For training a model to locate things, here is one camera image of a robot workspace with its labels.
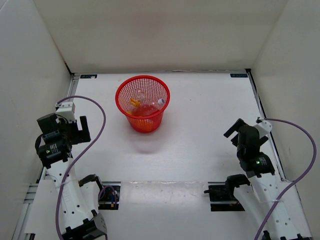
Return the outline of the clear bottle yellow cap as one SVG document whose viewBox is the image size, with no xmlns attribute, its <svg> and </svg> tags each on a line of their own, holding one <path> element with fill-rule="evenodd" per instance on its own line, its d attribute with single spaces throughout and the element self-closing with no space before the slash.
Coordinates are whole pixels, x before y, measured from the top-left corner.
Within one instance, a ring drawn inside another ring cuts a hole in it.
<svg viewBox="0 0 320 240">
<path fill-rule="evenodd" d="M 138 108 L 141 105 L 141 103 L 145 100 L 145 98 L 146 98 L 145 92 L 142 91 L 141 89 L 136 89 L 133 92 L 133 94 L 129 100 L 129 103 L 133 107 Z"/>
</svg>

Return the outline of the clear plastic bottle white cap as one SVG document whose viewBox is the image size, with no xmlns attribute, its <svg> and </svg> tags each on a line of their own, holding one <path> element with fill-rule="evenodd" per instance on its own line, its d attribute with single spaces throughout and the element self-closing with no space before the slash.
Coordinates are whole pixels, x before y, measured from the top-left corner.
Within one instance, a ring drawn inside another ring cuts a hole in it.
<svg viewBox="0 0 320 240">
<path fill-rule="evenodd" d="M 136 117 L 147 117 L 157 111 L 161 110 L 162 106 L 165 104 L 165 100 L 160 98 L 158 100 L 150 100 L 149 102 L 140 105 L 134 112 Z"/>
</svg>

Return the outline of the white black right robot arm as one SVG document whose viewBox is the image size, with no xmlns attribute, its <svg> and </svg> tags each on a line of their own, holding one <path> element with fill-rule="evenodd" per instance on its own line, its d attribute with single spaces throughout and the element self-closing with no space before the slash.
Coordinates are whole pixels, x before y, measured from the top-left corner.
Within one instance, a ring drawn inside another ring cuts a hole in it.
<svg viewBox="0 0 320 240">
<path fill-rule="evenodd" d="M 224 193 L 230 200 L 237 200 L 249 212 L 258 225 L 256 240 L 311 240 L 302 234 L 289 215 L 287 204 L 282 199 L 296 181 L 284 189 L 278 187 L 276 170 L 268 155 L 260 148 L 268 141 L 272 124 L 268 118 L 258 118 L 251 126 L 239 118 L 225 133 L 236 147 L 236 157 L 244 174 L 228 176 Z"/>
</svg>

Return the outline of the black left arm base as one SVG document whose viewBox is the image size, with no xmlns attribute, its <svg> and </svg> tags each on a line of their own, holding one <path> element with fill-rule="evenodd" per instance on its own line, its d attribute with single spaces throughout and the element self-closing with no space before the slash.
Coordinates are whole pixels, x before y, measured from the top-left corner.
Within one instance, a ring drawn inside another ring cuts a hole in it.
<svg viewBox="0 0 320 240">
<path fill-rule="evenodd" d="M 104 189 L 98 194 L 99 210 L 118 210 L 120 206 L 121 183 L 103 182 Z"/>
</svg>

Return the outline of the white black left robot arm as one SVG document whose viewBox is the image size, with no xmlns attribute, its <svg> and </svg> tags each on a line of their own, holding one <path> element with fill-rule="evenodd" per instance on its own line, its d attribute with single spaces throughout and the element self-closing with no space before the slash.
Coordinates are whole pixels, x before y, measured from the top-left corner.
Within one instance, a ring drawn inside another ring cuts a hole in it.
<svg viewBox="0 0 320 240">
<path fill-rule="evenodd" d="M 42 134 L 36 153 L 58 193 L 55 227 L 61 240 L 96 240 L 107 236 L 105 220 L 98 209 L 105 188 L 96 174 L 78 179 L 73 168 L 72 147 L 91 140 L 87 118 L 75 119 L 51 113 L 37 120 Z"/>
</svg>

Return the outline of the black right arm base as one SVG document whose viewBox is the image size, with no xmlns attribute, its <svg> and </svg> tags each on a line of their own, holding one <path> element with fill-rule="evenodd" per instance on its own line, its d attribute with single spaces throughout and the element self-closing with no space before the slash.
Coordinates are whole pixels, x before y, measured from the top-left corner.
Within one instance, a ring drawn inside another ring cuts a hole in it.
<svg viewBox="0 0 320 240">
<path fill-rule="evenodd" d="M 209 196 L 211 212 L 243 212 L 245 209 L 235 198 L 234 191 L 242 185 L 250 185 L 244 174 L 228 176 L 224 183 L 209 182 L 208 188 L 203 191 Z"/>
</svg>

